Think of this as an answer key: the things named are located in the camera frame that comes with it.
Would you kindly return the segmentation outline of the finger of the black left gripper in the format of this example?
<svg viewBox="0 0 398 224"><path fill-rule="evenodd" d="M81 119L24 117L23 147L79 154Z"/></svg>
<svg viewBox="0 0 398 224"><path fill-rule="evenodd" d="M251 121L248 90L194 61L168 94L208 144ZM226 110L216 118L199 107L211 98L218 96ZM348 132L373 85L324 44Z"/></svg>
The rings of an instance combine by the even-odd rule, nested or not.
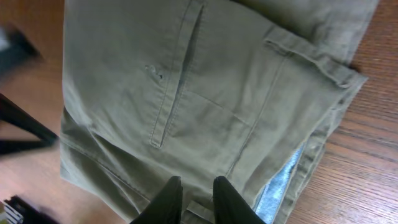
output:
<svg viewBox="0 0 398 224"><path fill-rule="evenodd" d="M27 131L45 143L52 144L58 139L58 136L54 132L38 122L3 94L1 94L1 121Z"/></svg>
<svg viewBox="0 0 398 224"><path fill-rule="evenodd" d="M50 141L38 140L38 141L15 141L15 140L1 140L1 155L5 156L8 154L15 154L24 151L31 151L34 149L41 149L45 147L53 146L57 142L57 139Z"/></svg>

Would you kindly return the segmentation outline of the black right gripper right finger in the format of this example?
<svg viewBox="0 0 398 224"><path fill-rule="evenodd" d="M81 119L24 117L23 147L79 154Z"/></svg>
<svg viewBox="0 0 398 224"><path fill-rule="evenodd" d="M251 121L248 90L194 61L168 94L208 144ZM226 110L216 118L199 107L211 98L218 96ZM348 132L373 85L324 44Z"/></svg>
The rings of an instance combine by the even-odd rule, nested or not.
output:
<svg viewBox="0 0 398 224"><path fill-rule="evenodd" d="M213 182L216 224L265 224L224 176Z"/></svg>

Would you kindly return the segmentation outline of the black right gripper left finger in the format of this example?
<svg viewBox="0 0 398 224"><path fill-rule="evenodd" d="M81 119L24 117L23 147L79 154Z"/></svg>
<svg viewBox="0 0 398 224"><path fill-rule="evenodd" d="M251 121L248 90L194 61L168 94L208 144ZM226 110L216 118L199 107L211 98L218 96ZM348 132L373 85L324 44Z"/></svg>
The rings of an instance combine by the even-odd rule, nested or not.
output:
<svg viewBox="0 0 398 224"><path fill-rule="evenodd" d="M171 177L145 210L130 224L180 224L182 193L180 177Z"/></svg>

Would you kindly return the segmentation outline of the khaki green shorts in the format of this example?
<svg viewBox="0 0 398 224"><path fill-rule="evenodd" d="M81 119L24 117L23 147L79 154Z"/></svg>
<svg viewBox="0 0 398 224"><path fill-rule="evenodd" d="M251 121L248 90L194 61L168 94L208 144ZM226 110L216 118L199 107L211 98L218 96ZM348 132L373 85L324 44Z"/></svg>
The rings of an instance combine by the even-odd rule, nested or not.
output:
<svg viewBox="0 0 398 224"><path fill-rule="evenodd" d="M183 223L226 177L285 223L366 77L377 1L67 0L60 175L132 221L174 175Z"/></svg>

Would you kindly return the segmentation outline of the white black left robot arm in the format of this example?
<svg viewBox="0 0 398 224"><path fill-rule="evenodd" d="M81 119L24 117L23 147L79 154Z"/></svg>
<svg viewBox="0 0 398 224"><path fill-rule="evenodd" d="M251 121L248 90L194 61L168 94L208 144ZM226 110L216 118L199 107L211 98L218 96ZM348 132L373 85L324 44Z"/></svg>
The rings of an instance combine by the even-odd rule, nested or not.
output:
<svg viewBox="0 0 398 224"><path fill-rule="evenodd" d="M22 32L19 30L8 32L1 27L1 76L39 56L40 53ZM58 140L58 136L54 132L4 95L1 95L1 120L37 137L36 141L2 139L2 156L50 147Z"/></svg>

